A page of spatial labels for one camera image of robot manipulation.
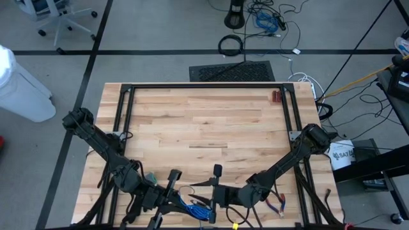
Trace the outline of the black work glove green cuff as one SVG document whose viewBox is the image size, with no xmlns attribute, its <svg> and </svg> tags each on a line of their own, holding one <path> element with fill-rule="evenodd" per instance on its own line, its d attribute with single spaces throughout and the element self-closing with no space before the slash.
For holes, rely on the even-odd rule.
<svg viewBox="0 0 409 230">
<path fill-rule="evenodd" d="M 157 179 L 154 175 L 153 172 L 149 172 L 145 178 L 152 182 L 153 184 L 157 184 Z M 142 195 L 131 195 L 131 202 L 130 204 L 127 206 L 126 209 L 126 215 L 123 219 L 124 223 L 129 223 L 132 224 L 134 222 L 134 220 L 136 219 L 136 217 L 138 217 L 141 214 L 141 210 L 142 210 Z"/>
</svg>

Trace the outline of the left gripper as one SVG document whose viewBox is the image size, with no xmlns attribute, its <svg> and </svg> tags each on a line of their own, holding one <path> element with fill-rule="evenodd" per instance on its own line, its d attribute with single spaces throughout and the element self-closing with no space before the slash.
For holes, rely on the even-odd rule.
<svg viewBox="0 0 409 230">
<path fill-rule="evenodd" d="M 172 169 L 167 184 L 167 187 L 154 185 L 150 182 L 142 202 L 144 210 L 157 209 L 154 217 L 150 219 L 147 230 L 157 230 L 162 223 L 162 216 L 171 212 L 182 213 L 196 219 L 189 211 L 203 211 L 205 208 L 193 202 L 186 202 L 178 191 L 174 189 L 175 183 L 180 179 L 181 171 Z"/>
</svg>

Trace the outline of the black metal beam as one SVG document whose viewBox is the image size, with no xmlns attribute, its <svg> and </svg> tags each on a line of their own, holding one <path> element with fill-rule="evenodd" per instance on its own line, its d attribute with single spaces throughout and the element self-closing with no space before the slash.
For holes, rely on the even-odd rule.
<svg viewBox="0 0 409 230">
<path fill-rule="evenodd" d="M 409 175 L 409 144 L 393 149 L 333 172 L 337 183 L 361 179 L 384 179 L 403 220 L 409 220 L 409 209 L 393 181 L 394 177 Z"/>
</svg>

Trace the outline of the black cylinder stand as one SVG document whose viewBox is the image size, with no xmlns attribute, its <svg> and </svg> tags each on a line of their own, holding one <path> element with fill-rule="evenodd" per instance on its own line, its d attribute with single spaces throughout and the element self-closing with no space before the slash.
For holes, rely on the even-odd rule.
<svg viewBox="0 0 409 230">
<path fill-rule="evenodd" d="M 230 29 L 240 29 L 245 25 L 243 6 L 245 0 L 231 0 L 224 25 Z"/>
</svg>

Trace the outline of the black floor mat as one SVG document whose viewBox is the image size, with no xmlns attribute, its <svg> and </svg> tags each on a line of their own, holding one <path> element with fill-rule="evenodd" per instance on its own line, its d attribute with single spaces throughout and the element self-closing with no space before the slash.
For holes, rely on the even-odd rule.
<svg viewBox="0 0 409 230">
<path fill-rule="evenodd" d="M 275 82 L 269 61 L 190 66 L 191 82 Z"/>
</svg>

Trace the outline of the office chair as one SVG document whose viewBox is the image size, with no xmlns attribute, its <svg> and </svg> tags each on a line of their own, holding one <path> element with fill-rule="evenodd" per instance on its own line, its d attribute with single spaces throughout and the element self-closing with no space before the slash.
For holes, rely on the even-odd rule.
<svg viewBox="0 0 409 230">
<path fill-rule="evenodd" d="M 18 7 L 26 13 L 33 21 L 39 22 L 45 20 L 45 22 L 39 25 L 36 30 L 37 33 L 44 37 L 47 35 L 45 32 L 46 27 L 55 26 L 56 33 L 54 36 L 54 47 L 56 52 L 61 55 L 65 55 L 66 51 L 61 47 L 57 47 L 60 36 L 63 29 L 66 28 L 72 31 L 73 28 L 81 30 L 89 34 L 89 37 L 94 42 L 96 35 L 93 32 L 80 25 L 75 18 L 81 16 L 91 16 L 94 19 L 98 17 L 98 13 L 92 8 L 85 8 L 82 10 L 74 10 L 71 4 L 71 0 L 14 0 Z"/>
</svg>

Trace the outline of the white power strip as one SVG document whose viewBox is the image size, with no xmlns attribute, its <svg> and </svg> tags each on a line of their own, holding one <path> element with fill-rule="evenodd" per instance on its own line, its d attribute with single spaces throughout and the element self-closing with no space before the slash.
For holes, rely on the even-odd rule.
<svg viewBox="0 0 409 230">
<path fill-rule="evenodd" d="M 293 73 L 288 77 L 289 82 L 308 82 L 311 88 L 311 91 L 313 93 L 314 99 L 317 99 L 317 91 L 316 89 L 322 89 L 320 84 L 316 79 L 311 77 L 310 75 L 307 75 L 304 72 L 297 72 Z"/>
</svg>

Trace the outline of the person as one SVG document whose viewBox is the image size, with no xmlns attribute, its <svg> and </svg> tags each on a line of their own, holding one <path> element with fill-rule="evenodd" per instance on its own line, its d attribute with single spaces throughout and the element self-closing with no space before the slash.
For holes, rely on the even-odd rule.
<svg viewBox="0 0 409 230">
<path fill-rule="evenodd" d="M 409 56 L 409 41 L 402 37 L 397 37 L 394 42 L 395 48 L 402 56 Z"/>
</svg>

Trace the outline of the white trash bin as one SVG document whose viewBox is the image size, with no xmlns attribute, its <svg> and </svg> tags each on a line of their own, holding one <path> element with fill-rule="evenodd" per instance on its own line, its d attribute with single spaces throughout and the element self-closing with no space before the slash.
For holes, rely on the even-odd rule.
<svg viewBox="0 0 409 230">
<path fill-rule="evenodd" d="M 56 115 L 52 93 L 23 68 L 14 53 L 0 45 L 0 108 L 35 123 Z"/>
</svg>

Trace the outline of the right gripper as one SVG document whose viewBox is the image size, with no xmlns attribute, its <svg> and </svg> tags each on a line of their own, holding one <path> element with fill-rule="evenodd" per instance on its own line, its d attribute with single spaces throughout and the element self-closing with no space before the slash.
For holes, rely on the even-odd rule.
<svg viewBox="0 0 409 230">
<path fill-rule="evenodd" d="M 216 204 L 221 208 L 227 208 L 230 204 L 242 205 L 242 202 L 238 198 L 239 188 L 230 187 L 226 185 L 219 184 L 219 178 L 222 175 L 222 166 L 215 164 L 213 167 L 213 177 L 206 181 L 190 184 L 192 187 L 213 187 L 212 198 L 205 198 L 195 194 L 189 194 L 190 197 L 195 199 L 195 203 L 203 206 L 210 207 L 211 213 L 209 218 L 209 223 L 216 222 Z"/>
</svg>

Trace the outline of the black power strip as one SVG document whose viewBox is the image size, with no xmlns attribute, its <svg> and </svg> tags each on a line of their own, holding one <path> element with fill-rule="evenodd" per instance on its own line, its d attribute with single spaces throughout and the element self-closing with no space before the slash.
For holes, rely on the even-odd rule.
<svg viewBox="0 0 409 230">
<path fill-rule="evenodd" d="M 284 18 L 282 17 L 282 15 L 279 14 L 279 13 L 274 13 L 274 17 L 277 20 L 277 24 L 278 24 L 279 28 L 282 31 L 287 30 L 286 23 L 285 23 Z"/>
</svg>

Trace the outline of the dark grey side table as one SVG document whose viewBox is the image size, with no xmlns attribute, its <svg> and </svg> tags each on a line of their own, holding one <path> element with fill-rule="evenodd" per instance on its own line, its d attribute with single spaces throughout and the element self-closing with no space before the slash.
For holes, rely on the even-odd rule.
<svg viewBox="0 0 409 230">
<path fill-rule="evenodd" d="M 376 74 L 378 82 L 380 83 L 380 88 L 383 90 L 385 96 L 390 102 L 398 120 L 401 122 L 405 132 L 409 135 L 409 102 L 400 100 L 388 93 L 389 84 L 391 80 L 391 73 L 388 70 L 381 71 Z"/>
</svg>

